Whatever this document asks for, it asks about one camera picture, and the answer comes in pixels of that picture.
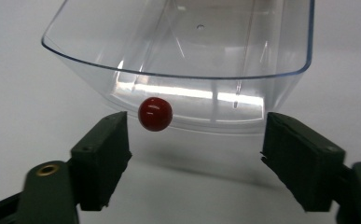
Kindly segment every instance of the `gray surface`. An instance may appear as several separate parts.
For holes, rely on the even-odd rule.
[[[26,172],[35,165],[67,160],[76,141],[112,112],[96,92],[40,46],[40,37],[61,3],[0,0],[0,200],[19,192]],[[317,1],[312,66],[280,112],[346,149],[347,164],[361,161],[360,1]],[[258,152],[243,154],[250,156],[244,163],[250,172],[245,175],[254,179],[248,180],[168,168],[171,161],[162,153],[144,156],[144,146],[152,148],[154,141],[165,137],[169,147],[178,147],[176,142],[182,139],[189,146],[204,146],[195,152],[199,154],[217,150],[217,142],[242,147],[240,136],[176,130],[152,135],[135,120],[130,132],[135,160],[110,207],[102,213],[80,213],[83,223],[334,223],[336,206],[331,214],[305,214],[275,176],[260,166]],[[180,147],[177,153],[184,159],[190,149]],[[224,174],[231,171],[228,163],[224,167],[228,168]]]

